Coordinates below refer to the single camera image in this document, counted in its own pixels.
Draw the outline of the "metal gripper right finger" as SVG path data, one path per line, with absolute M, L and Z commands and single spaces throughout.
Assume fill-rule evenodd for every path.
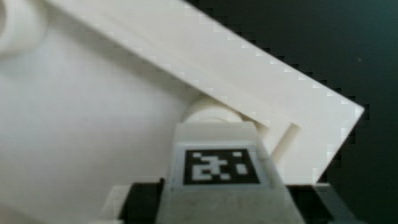
M 332 216 L 327 224 L 368 224 L 354 215 L 345 201 L 329 183 L 313 186 L 320 201 Z

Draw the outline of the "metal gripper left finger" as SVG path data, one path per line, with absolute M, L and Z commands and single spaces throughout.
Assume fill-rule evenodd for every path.
M 96 224 L 128 224 L 124 207 L 133 185 L 116 185 L 105 198 Z

